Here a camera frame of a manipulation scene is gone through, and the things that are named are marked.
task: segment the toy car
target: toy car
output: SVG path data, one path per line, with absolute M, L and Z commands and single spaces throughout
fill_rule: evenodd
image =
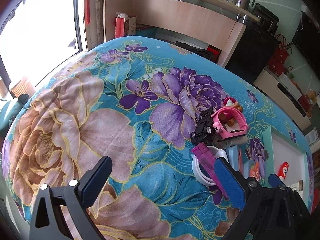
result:
M 199 122 L 196 130 L 190 133 L 191 142 L 195 145 L 201 142 L 212 142 L 215 136 L 214 128 L 212 126 L 211 115 L 216 112 L 214 107 L 210 107 L 199 115 Z

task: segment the red container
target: red container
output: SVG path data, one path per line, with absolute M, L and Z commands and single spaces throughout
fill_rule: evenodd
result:
M 308 98 L 305 95 L 302 95 L 299 99 L 298 99 L 299 103 L 301 104 L 301 106 L 303 107 L 304 110 L 309 111 L 310 109 L 310 103 Z
M 276 48 L 275 52 L 273 53 L 273 57 L 283 65 L 289 53 L 285 49 L 280 49 L 279 46 Z
M 276 76 L 280 76 L 285 70 L 284 66 L 279 63 L 274 57 L 271 57 L 267 63 L 268 69 L 270 69 Z
M 221 50 L 218 49 L 218 48 L 216 48 L 216 47 L 214 47 L 214 46 L 212 46 L 212 45 L 209 45 L 208 48 L 207 48 L 207 51 L 210 51 L 210 52 L 213 53 L 213 60 L 212 60 L 212 62 L 217 63 L 218 58 L 219 58 L 220 53 L 221 53 Z

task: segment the toy car wheel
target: toy car wheel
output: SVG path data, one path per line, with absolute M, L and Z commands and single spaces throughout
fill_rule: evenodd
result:
M 212 133 L 211 127 L 210 127 L 210 126 L 206 126 L 206 127 L 205 127 L 205 132 L 206 132 L 207 134 L 211 134 L 211 133 Z

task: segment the teal box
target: teal box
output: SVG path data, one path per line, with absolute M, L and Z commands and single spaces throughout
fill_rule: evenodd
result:
M 136 30 L 137 36 L 148 37 L 148 38 L 156 38 L 157 27 L 146 28 L 143 30 Z

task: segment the floral bedspread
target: floral bedspread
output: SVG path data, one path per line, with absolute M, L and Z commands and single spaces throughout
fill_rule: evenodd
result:
M 200 111 L 219 109 L 227 96 L 244 108 L 250 130 L 243 159 L 259 161 L 262 185 L 268 154 L 261 133 L 269 126 L 308 152 L 313 174 L 302 133 L 254 87 L 184 49 L 130 36 L 68 64 L 15 120 L 3 171 L 21 215 L 30 221 L 42 183 L 66 185 L 108 155 L 111 176 L 88 209 L 106 239 L 220 239 L 239 210 L 193 176 L 190 133 Z M 313 181 L 309 196 L 310 209 Z

